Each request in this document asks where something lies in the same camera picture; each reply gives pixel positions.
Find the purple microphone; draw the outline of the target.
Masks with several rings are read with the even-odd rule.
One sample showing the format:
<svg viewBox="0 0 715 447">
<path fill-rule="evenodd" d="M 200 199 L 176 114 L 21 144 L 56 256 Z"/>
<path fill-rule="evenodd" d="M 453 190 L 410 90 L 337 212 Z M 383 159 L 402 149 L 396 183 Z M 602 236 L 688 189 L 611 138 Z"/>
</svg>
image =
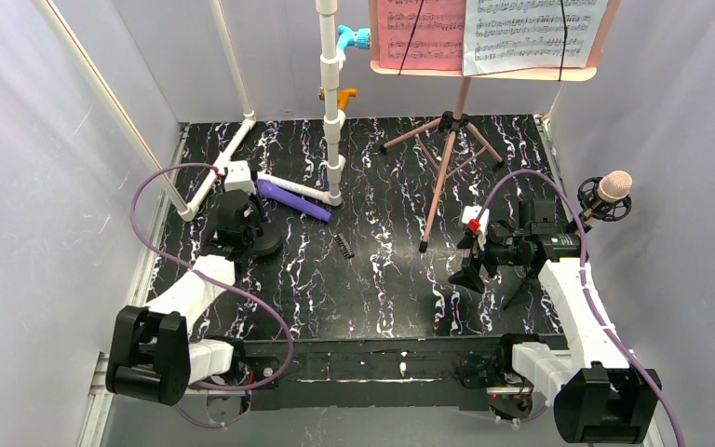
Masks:
<svg viewBox="0 0 715 447">
<path fill-rule="evenodd" d="M 328 223 L 331 220 L 331 214 L 327 210 L 321 208 L 319 205 L 305 200 L 301 196 L 296 196 L 269 181 L 258 180 L 257 188 L 260 196 L 263 198 L 275 200 L 276 202 L 286 205 L 321 222 Z"/>
</svg>

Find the black round-base mic stand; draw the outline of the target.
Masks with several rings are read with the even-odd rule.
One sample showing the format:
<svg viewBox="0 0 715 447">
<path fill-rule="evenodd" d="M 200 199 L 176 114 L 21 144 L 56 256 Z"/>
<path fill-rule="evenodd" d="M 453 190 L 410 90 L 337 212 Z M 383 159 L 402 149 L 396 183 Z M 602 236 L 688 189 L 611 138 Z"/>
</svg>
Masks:
<svg viewBox="0 0 715 447">
<path fill-rule="evenodd" d="M 282 242 L 280 229 L 274 223 L 262 222 L 255 233 L 250 254 L 257 258 L 271 255 L 281 248 Z"/>
</svg>

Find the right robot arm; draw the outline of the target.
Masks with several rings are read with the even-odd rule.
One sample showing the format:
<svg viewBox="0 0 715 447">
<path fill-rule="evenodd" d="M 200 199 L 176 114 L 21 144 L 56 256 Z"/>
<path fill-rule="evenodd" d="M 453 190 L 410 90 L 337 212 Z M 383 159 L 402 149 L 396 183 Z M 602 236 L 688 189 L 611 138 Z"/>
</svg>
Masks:
<svg viewBox="0 0 715 447">
<path fill-rule="evenodd" d="M 655 424 L 658 398 L 652 385 L 611 341 L 614 328 L 596 294 L 589 264 L 582 263 L 581 238 L 556 221 L 556 204 L 547 199 L 519 203 L 519 225 L 490 221 L 479 206 L 464 208 L 466 252 L 449 281 L 483 291 L 482 274 L 501 266 L 523 266 L 552 301 L 569 350 L 560 357 L 538 335 L 507 334 L 488 367 L 502 377 L 527 380 L 552 409 L 556 429 L 568 443 L 663 443 Z"/>
</svg>

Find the black tripod mic stand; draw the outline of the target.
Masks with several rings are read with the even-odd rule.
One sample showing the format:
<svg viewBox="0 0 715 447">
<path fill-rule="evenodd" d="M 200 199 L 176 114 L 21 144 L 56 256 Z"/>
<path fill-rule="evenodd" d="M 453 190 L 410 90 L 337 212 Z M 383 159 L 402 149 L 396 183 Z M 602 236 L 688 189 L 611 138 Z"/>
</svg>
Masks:
<svg viewBox="0 0 715 447">
<path fill-rule="evenodd" d="M 562 258 L 579 258 L 584 242 L 579 232 L 589 232 L 596 223 L 614 223 L 625 219 L 632 208 L 630 196 L 630 206 L 625 208 L 618 206 L 608 213 L 599 213 L 593 210 L 595 205 L 595 190 L 599 179 L 603 177 L 591 177 L 584 180 L 577 190 L 577 201 L 580 210 L 576 216 L 564 226 L 559 226 L 542 218 L 537 222 L 543 223 L 543 232 L 539 236 L 540 246 L 543 249 L 543 267 L 546 262 L 558 262 Z M 541 269 L 525 269 L 525 281 L 537 279 Z"/>
</svg>

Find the pink music stand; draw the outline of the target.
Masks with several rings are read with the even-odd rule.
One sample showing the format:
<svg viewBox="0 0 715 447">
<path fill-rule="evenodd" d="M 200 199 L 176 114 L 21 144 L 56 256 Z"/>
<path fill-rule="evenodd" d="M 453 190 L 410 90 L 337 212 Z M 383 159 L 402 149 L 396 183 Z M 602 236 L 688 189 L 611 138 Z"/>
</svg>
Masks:
<svg viewBox="0 0 715 447">
<path fill-rule="evenodd" d="M 453 77 L 460 81 L 460 87 L 456 104 L 451 110 L 445 111 L 440 117 L 433 119 L 407 133 L 401 134 L 394 139 L 382 142 L 378 148 L 381 152 L 386 152 L 389 148 L 418 137 L 421 133 L 431 129 L 437 129 L 446 135 L 444 153 L 442 161 L 438 166 L 438 175 L 434 183 L 433 196 L 429 210 L 426 215 L 426 221 L 422 237 L 420 240 L 419 251 L 426 252 L 431 232 L 434 225 L 434 220 L 437 215 L 440 195 L 444 184 L 450 178 L 454 171 L 450 169 L 450 161 L 455 141 L 463 130 L 471 133 L 481 144 L 480 150 L 488 152 L 495 160 L 496 167 L 502 167 L 505 163 L 504 159 L 497 153 L 491 144 L 479 133 L 473 125 L 469 115 L 465 113 L 465 103 L 468 98 L 471 82 L 474 79 L 511 79 L 535 82 L 582 82 L 592 78 L 598 71 L 598 65 L 601 58 L 603 44 L 610 32 L 614 17 L 620 7 L 617 1 L 606 1 L 608 3 L 607 10 L 600 23 L 599 35 L 595 41 L 593 49 L 590 53 L 587 67 L 585 68 L 539 68 L 539 69 L 524 69 L 510 72 L 482 74 L 482 75 L 464 75 L 462 69 L 455 72 L 446 71 L 429 71 L 429 70 L 383 70 L 377 66 L 376 57 L 377 51 L 372 46 L 372 31 L 375 29 L 375 11 L 374 3 L 371 6 L 371 66 L 372 69 L 383 75 L 402 75 L 402 76 L 425 76 L 433 75 L 437 77 Z"/>
</svg>

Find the pink microphone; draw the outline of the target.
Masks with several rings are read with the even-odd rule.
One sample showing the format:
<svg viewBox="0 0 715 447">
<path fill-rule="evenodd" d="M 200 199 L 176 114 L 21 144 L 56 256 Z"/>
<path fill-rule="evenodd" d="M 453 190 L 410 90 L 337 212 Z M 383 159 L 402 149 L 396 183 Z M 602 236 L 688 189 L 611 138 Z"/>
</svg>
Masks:
<svg viewBox="0 0 715 447">
<path fill-rule="evenodd" d="M 632 184 L 631 175 L 624 170 L 614 170 L 601 177 L 594 188 L 596 199 L 593 210 L 608 213 L 618 206 L 628 208 Z"/>
</svg>

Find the orange clip on pipe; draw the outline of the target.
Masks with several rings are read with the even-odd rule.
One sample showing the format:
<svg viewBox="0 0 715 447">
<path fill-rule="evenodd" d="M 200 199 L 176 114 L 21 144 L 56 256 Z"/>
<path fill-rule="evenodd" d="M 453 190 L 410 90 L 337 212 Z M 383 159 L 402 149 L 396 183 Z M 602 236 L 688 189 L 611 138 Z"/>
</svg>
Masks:
<svg viewBox="0 0 715 447">
<path fill-rule="evenodd" d="M 356 88 L 344 88 L 338 90 L 336 93 L 338 110 L 344 111 L 351 99 L 355 98 L 357 94 L 358 90 Z"/>
</svg>

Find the pink sheet music page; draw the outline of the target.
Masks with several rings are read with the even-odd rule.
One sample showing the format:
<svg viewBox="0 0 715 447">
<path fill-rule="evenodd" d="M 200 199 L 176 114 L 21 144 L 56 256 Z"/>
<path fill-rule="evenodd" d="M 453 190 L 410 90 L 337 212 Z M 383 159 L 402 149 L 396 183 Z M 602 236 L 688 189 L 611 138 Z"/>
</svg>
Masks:
<svg viewBox="0 0 715 447">
<path fill-rule="evenodd" d="M 462 69 L 465 1 L 376 1 L 372 46 L 383 70 Z"/>
</svg>

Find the white sheet music page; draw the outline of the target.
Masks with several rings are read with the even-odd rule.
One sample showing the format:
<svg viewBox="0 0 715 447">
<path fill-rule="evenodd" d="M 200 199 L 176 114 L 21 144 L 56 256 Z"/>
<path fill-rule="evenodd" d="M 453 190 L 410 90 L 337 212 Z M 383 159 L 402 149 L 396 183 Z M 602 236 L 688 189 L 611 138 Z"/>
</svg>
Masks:
<svg viewBox="0 0 715 447">
<path fill-rule="evenodd" d="M 462 74 L 585 68 L 607 6 L 597 0 L 468 1 Z"/>
</svg>

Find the blue clip on pipe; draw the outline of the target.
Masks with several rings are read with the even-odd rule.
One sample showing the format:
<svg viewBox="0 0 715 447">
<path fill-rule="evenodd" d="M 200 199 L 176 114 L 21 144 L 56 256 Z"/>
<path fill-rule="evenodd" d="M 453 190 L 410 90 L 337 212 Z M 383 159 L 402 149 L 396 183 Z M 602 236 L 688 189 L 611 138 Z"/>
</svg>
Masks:
<svg viewBox="0 0 715 447">
<path fill-rule="evenodd" d="M 340 51 L 346 51 L 349 47 L 356 47 L 358 49 L 371 48 L 370 28 L 353 30 L 346 25 L 339 25 L 337 27 L 337 34 L 336 48 Z"/>
</svg>

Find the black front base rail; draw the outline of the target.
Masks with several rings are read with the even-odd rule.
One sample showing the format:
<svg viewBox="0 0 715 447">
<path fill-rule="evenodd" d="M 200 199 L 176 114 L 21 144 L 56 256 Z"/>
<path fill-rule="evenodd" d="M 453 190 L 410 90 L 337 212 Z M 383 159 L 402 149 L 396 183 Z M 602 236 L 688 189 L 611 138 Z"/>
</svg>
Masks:
<svg viewBox="0 0 715 447">
<path fill-rule="evenodd" d="M 252 391 L 250 408 L 485 411 L 495 400 L 528 399 L 531 380 L 500 372 L 500 345 L 498 335 L 302 340 L 279 378 Z"/>
</svg>

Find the white PVC pipe frame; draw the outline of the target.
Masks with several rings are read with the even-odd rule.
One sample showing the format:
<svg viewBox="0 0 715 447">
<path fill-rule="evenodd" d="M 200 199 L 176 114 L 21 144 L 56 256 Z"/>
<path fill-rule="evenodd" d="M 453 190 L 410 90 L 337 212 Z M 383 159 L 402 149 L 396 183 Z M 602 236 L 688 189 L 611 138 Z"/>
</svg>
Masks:
<svg viewBox="0 0 715 447">
<path fill-rule="evenodd" d="M 261 121 L 327 118 L 337 105 L 343 56 L 334 1 L 38 1 L 94 95 L 150 171 L 182 122 L 236 123 L 216 155 L 244 149 Z M 160 105 L 162 133 L 128 104 L 110 56 L 125 57 Z"/>
</svg>

